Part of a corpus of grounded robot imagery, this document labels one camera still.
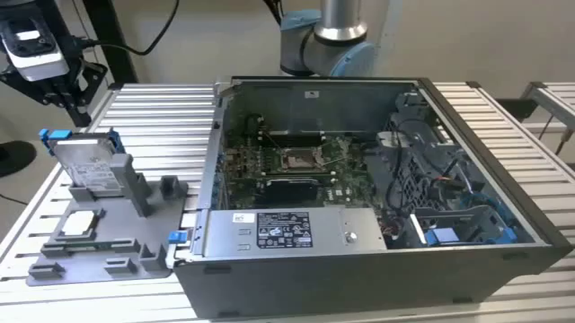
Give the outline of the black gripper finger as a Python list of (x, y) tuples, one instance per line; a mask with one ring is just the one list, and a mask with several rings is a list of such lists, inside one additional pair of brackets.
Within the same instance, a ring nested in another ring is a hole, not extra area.
[(76, 127), (88, 127), (92, 123), (88, 107), (89, 103), (85, 100), (81, 100), (78, 103), (64, 103), (65, 112)]

